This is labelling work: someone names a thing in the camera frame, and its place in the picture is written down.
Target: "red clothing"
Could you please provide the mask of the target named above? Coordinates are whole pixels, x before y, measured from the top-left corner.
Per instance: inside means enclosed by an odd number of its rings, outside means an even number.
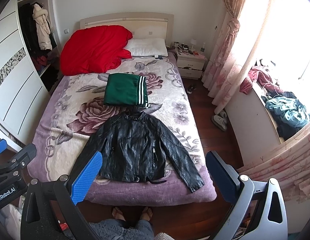
[[[247,77],[244,79],[242,84],[239,87],[239,92],[248,95],[253,87],[253,82],[258,82],[260,85],[268,91],[276,91],[281,94],[284,92],[278,85],[273,83],[273,80],[268,72],[265,71],[262,67],[253,66],[252,69],[248,72]]]
[[[124,49],[132,33],[123,26],[97,26],[76,31],[66,42],[60,69],[66,76],[105,73],[117,68],[122,58],[132,58]]]

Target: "green folded clothing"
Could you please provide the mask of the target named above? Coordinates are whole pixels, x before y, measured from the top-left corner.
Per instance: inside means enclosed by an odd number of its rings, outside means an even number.
[[[104,104],[149,107],[146,77],[126,73],[108,76]]]

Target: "pink floral curtain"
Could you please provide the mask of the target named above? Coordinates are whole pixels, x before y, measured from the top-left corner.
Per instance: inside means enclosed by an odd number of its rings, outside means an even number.
[[[215,114],[229,102],[254,59],[274,0],[223,0],[228,14],[202,82],[214,98]]]
[[[285,201],[310,199],[310,122],[274,150],[239,169],[253,180],[276,178]]]

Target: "bed headboard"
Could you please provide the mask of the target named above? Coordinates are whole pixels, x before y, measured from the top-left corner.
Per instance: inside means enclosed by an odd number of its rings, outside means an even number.
[[[133,33],[134,39],[163,38],[171,46],[174,15],[152,12],[111,13],[80,20],[80,28],[121,25]]]

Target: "purple blanket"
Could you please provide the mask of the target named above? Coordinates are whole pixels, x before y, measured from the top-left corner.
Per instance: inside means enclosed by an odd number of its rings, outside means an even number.
[[[96,177],[86,199],[105,205],[145,206],[213,201],[216,198],[215,188],[205,166],[195,120],[171,53],[163,60],[154,57],[123,60],[117,69],[107,73],[64,77],[36,129],[33,143],[37,147],[37,156],[28,165],[29,174],[43,182],[69,174],[89,136],[109,117],[125,110],[103,105],[108,75],[118,72],[146,77],[151,103],[146,112],[160,119],[180,140],[205,185],[191,193],[167,160],[166,183],[127,183]]]

